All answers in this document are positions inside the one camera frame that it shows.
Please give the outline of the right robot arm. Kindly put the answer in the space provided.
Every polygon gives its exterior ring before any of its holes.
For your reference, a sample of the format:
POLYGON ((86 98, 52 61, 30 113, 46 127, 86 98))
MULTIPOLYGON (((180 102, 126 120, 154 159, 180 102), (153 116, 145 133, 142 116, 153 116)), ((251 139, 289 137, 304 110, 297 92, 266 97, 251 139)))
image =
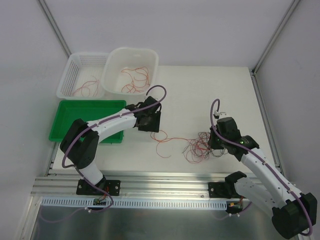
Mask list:
POLYGON ((304 194, 270 165, 257 142, 242 136, 235 120, 224 112, 211 116, 209 146, 226 149, 259 179, 261 186, 238 171, 224 185, 229 197, 241 195, 249 199, 270 218, 274 228, 285 239, 296 235, 310 236, 317 220, 318 201, 311 193, 304 194))

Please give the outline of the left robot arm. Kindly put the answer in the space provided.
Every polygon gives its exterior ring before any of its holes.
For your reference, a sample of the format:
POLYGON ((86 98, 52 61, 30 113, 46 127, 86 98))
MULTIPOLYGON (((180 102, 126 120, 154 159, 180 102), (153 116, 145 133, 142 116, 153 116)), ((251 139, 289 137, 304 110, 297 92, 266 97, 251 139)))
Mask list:
POLYGON ((121 131, 137 128, 142 132, 159 132, 162 105, 149 96, 143 102, 129 104, 119 112, 92 121, 76 119, 60 143, 63 162, 69 159, 79 174, 88 181, 95 195, 105 189, 106 178, 95 163, 98 144, 121 131))

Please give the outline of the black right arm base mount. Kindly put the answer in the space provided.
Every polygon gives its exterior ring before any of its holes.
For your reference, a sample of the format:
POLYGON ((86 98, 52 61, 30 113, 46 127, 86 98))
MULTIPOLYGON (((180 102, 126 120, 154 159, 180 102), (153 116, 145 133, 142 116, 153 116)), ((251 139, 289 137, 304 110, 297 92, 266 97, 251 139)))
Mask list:
POLYGON ((234 185, 226 182, 209 182, 208 194, 210 198, 240 199, 234 185))

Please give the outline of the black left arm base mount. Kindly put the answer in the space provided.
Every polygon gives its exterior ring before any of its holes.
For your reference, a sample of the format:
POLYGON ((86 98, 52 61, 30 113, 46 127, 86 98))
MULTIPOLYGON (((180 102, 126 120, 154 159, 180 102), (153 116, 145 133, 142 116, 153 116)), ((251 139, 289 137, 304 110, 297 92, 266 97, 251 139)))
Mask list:
MULTIPOLYGON (((121 189, 120 180, 107 180, 102 179, 98 184, 95 185, 99 189, 104 190, 111 196, 119 196, 121 189)), ((103 193, 91 185, 89 185, 84 179, 80 179, 77 184, 76 195, 80 196, 99 196, 103 193)))

